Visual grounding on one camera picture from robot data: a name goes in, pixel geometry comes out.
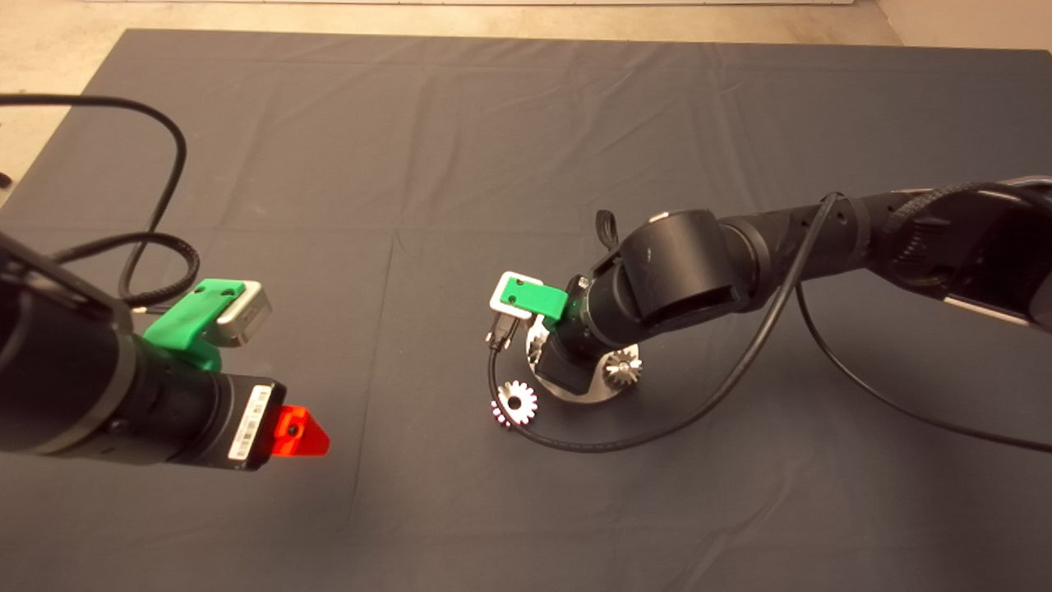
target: black cable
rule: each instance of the black cable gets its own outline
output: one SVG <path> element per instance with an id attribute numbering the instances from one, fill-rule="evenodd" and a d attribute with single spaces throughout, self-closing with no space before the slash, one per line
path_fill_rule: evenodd
<path id="1" fill-rule="evenodd" d="M 613 216 L 613 211 L 609 209 L 595 211 L 595 233 L 607 250 L 618 248 L 621 239 L 618 237 L 618 219 Z"/>
<path id="2" fill-rule="evenodd" d="M 174 299 L 176 295 L 186 291 L 194 284 L 194 279 L 197 278 L 198 269 L 201 267 L 201 258 L 198 256 L 197 250 L 195 250 L 188 242 L 177 236 L 150 231 L 107 236 L 105 238 L 63 248 L 62 250 L 52 254 L 52 259 L 54 259 L 56 263 L 68 263 L 69 261 L 94 257 L 95 254 L 105 252 L 106 250 L 110 250 L 125 244 L 147 243 L 159 244 L 175 250 L 182 256 L 183 260 L 186 261 L 186 273 L 183 274 L 179 281 L 158 289 L 151 289 L 141 293 L 129 293 L 124 298 L 124 302 L 129 307 L 150 307 L 168 301 L 169 299 Z"/>
<path id="3" fill-rule="evenodd" d="M 160 110 L 145 103 L 120 97 L 90 95 L 0 94 L 0 106 L 42 105 L 94 106 L 134 110 L 156 120 L 171 134 L 171 137 L 176 142 L 176 155 L 171 163 L 171 170 L 168 172 L 168 179 L 164 184 L 164 188 L 161 190 L 161 196 L 157 200 L 157 204 L 154 206 L 154 211 L 150 213 L 149 220 L 146 224 L 147 232 L 155 231 L 158 224 L 161 223 L 161 218 L 164 217 L 165 210 L 168 208 L 171 196 L 175 195 L 176 186 L 179 184 L 180 177 L 182 177 L 183 168 L 186 166 L 186 137 L 183 135 L 182 129 L 179 128 L 179 125 L 177 125 L 176 122 L 173 121 L 167 115 L 164 115 Z M 135 272 L 136 265 L 139 264 L 139 259 L 142 257 L 142 251 L 146 247 L 146 243 L 147 241 L 141 241 L 135 245 L 132 252 L 128 254 L 127 260 L 124 262 L 124 268 L 121 269 L 121 274 L 118 279 L 117 291 L 120 294 L 120 298 L 125 302 L 129 299 L 136 298 L 136 295 L 142 295 L 142 293 L 132 293 L 132 274 Z M 160 290 L 153 290 L 145 293 L 151 293 L 155 291 Z"/>
<path id="4" fill-rule="evenodd" d="M 863 380 L 861 376 L 855 374 L 850 368 L 847 367 L 847 365 L 845 365 L 841 361 L 841 359 L 836 356 L 835 353 L 833 353 L 832 349 L 829 347 L 829 344 L 826 343 L 826 341 L 822 338 L 822 334 L 818 332 L 818 328 L 815 327 L 814 320 L 811 319 L 811 312 L 807 308 L 807 300 L 804 298 L 804 289 L 803 286 L 801 285 L 796 286 L 796 305 L 800 307 L 800 314 L 804 318 L 804 324 L 807 326 L 807 330 L 811 333 L 811 338 L 814 339 L 814 343 L 818 346 L 818 349 L 822 350 L 822 353 L 826 354 L 826 358 L 829 359 L 829 362 L 833 363 L 833 366 L 835 366 L 841 372 L 843 372 L 845 376 L 850 379 L 851 382 L 857 385 L 862 390 L 866 391 L 870 395 L 873 395 L 873 397 L 876 399 L 876 401 L 918 422 L 923 422 L 929 426 L 934 426 L 935 428 L 940 428 L 943 430 L 947 430 L 955 434 L 960 434 L 963 436 L 970 436 L 973 438 L 978 438 L 980 441 L 987 441 L 1015 448 L 1023 448 L 1026 450 L 1035 450 L 1038 452 L 1052 452 L 1052 444 L 1014 438 L 1012 436 L 985 432 L 983 430 L 976 430 L 975 428 L 968 428 L 966 426 L 958 426 L 956 424 L 951 424 L 949 422 L 943 422 L 942 420 L 936 420 L 934 417 L 928 417 L 926 415 L 922 415 L 916 411 L 903 407 L 902 405 L 891 401 L 890 399 L 882 394 L 879 391 L 877 391 L 874 387 L 870 386 L 869 383 L 866 383 L 866 381 Z"/>
<path id="5" fill-rule="evenodd" d="M 709 396 L 708 400 L 701 407 L 694 410 L 690 415 L 681 420 L 680 422 L 662 428 L 660 430 L 654 430 L 650 433 L 641 434 L 631 438 L 612 441 L 606 443 L 571 443 L 566 441 L 559 441 L 554 438 L 549 438 L 543 436 L 535 432 L 526 429 L 515 423 L 511 423 L 511 429 L 519 432 L 526 440 L 552 448 L 555 450 L 561 450 L 564 452 L 578 452 L 578 453 L 604 453 L 604 452 L 615 452 L 619 450 L 626 450 L 629 448 L 635 448 L 638 446 L 643 446 L 645 444 L 651 443 L 659 438 L 663 438 L 680 430 L 694 424 L 702 417 L 708 415 L 710 411 L 715 409 L 721 402 L 723 402 L 728 394 L 734 389 L 737 383 L 745 375 L 745 372 L 749 370 L 752 363 L 756 360 L 764 345 L 767 343 L 767 339 L 770 336 L 771 331 L 774 329 L 775 324 L 777 324 L 778 319 L 782 317 L 782 312 L 785 310 L 786 304 L 789 302 L 789 294 L 792 292 L 793 288 L 800 282 L 800 275 L 804 271 L 804 264 L 807 262 L 808 257 L 811 254 L 811 249 L 814 247 L 814 242 L 818 238 L 818 231 L 822 229 L 823 224 L 829 217 L 829 212 L 833 208 L 833 204 L 836 200 L 843 197 L 838 192 L 832 192 L 827 195 L 822 199 L 822 206 L 815 212 L 814 218 L 811 220 L 810 227 L 807 233 L 804 234 L 804 240 L 801 242 L 800 248 L 796 250 L 795 256 L 793 256 L 792 263 L 789 265 L 789 270 L 786 272 L 785 279 L 778 286 L 777 290 L 774 292 L 774 298 L 771 301 L 771 306 L 767 309 L 767 313 L 764 315 L 764 320 L 760 324 L 760 328 L 756 329 L 756 334 L 749 342 L 742 356 L 739 359 L 734 367 L 727 373 L 724 377 L 723 383 L 720 387 Z M 488 368 L 488 379 L 489 379 L 489 392 L 493 402 L 497 404 L 497 408 L 500 409 L 505 417 L 510 417 L 511 414 L 504 407 L 501 399 L 498 394 L 497 386 L 497 355 L 500 353 L 500 349 L 490 348 L 489 351 L 489 368 Z"/>
<path id="6" fill-rule="evenodd" d="M 935 189 L 933 191 L 919 195 L 914 199 L 908 201 L 903 207 L 909 207 L 909 211 L 919 211 L 924 207 L 928 206 L 932 202 L 938 199 L 945 199 L 951 196 L 959 195 L 962 192 L 972 192 L 972 191 L 993 191 L 1008 195 L 1014 197 L 1031 206 L 1037 210 L 1044 212 L 1046 216 L 1052 218 L 1052 202 L 1050 202 L 1046 197 L 1037 191 L 1033 191 L 1024 187 L 1017 187 L 1013 185 L 1006 185 L 1003 183 L 965 183 L 960 185 L 954 185 L 952 187 L 946 187 L 942 189 Z M 908 216 L 899 216 L 902 220 L 898 224 L 904 223 L 908 220 Z M 796 286 L 796 305 L 800 308 L 800 314 L 804 318 L 804 325 L 807 326 L 808 332 L 810 332 L 811 338 L 814 343 L 822 350 L 822 353 L 829 359 L 829 362 L 833 364 L 845 376 L 851 380 L 852 383 L 858 386 L 862 390 L 866 391 L 872 395 L 876 401 L 883 403 L 884 405 L 894 409 L 895 411 L 908 415 L 918 422 L 953 432 L 955 434 L 960 434 L 963 436 L 969 436 L 972 438 L 978 438 L 980 441 L 986 441 L 990 443 L 996 443 L 1005 446 L 1011 446 L 1015 448 L 1021 448 L 1025 450 L 1033 450 L 1037 452 L 1050 452 L 1052 453 L 1052 444 L 1038 443 L 1034 441 L 1027 441 L 1023 438 L 1015 438 L 1012 436 L 1006 436 L 1004 434 L 996 434 L 992 432 L 986 432 L 984 430 L 977 430 L 975 428 L 969 428 L 967 426 L 958 426 L 956 424 L 951 424 L 949 422 L 944 422 L 934 417 L 928 417 L 920 414 L 919 412 L 913 411 L 902 405 L 890 400 L 883 393 L 881 393 L 875 387 L 871 386 L 861 376 L 854 373 L 850 368 L 841 361 L 839 358 L 833 352 L 829 344 L 826 343 L 818 328 L 814 325 L 814 320 L 811 318 L 811 311 L 807 307 L 807 299 L 804 295 L 803 285 Z"/>

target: red tag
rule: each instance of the red tag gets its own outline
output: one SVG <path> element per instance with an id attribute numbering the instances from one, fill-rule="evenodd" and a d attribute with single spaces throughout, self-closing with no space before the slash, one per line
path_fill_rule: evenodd
<path id="1" fill-rule="evenodd" d="M 274 436 L 275 456 L 325 456 L 328 452 L 328 434 L 305 407 L 282 406 Z"/>

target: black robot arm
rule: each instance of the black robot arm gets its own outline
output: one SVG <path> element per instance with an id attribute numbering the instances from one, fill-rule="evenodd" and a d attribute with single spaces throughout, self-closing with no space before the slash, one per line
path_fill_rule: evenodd
<path id="1" fill-rule="evenodd" d="M 271 379 L 150 344 L 123 301 L 0 232 L 0 451 L 241 471 L 324 454 L 324 431 L 284 400 Z"/>
<path id="2" fill-rule="evenodd" d="M 1052 328 L 1052 178 L 843 198 L 801 279 L 868 268 L 892 283 L 1017 325 Z M 584 393 L 608 352 L 762 308 L 817 205 L 716 219 L 662 212 L 567 288 L 535 372 Z"/>

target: gear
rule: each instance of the gear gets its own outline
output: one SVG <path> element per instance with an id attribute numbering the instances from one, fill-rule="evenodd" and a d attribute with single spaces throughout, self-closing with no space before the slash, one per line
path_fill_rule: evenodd
<path id="1" fill-rule="evenodd" d="M 643 361 L 628 350 L 619 350 L 603 363 L 603 380 L 612 387 L 628 387 L 640 382 Z"/>
<path id="2" fill-rule="evenodd" d="M 519 426 L 529 424 L 529 421 L 537 415 L 537 395 L 525 383 L 515 381 L 505 383 L 498 391 L 497 396 L 501 400 L 504 409 L 508 411 L 508 417 L 504 416 L 503 410 L 497 406 L 497 402 L 490 402 L 489 406 L 493 410 L 493 419 L 498 424 L 507 428 L 514 422 Z"/>

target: label sticker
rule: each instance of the label sticker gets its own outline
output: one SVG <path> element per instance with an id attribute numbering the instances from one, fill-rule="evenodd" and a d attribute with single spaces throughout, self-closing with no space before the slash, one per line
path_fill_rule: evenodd
<path id="1" fill-rule="evenodd" d="M 238 433 L 234 435 L 234 444 L 230 445 L 230 453 L 227 455 L 231 461 L 248 458 L 248 451 L 252 449 L 256 433 L 260 429 L 260 421 L 266 411 L 266 404 L 270 401 L 270 390 L 266 385 L 257 385 L 252 389 L 252 394 L 248 396 L 248 405 L 245 406 L 245 413 L 241 416 L 241 425 L 238 426 Z"/>

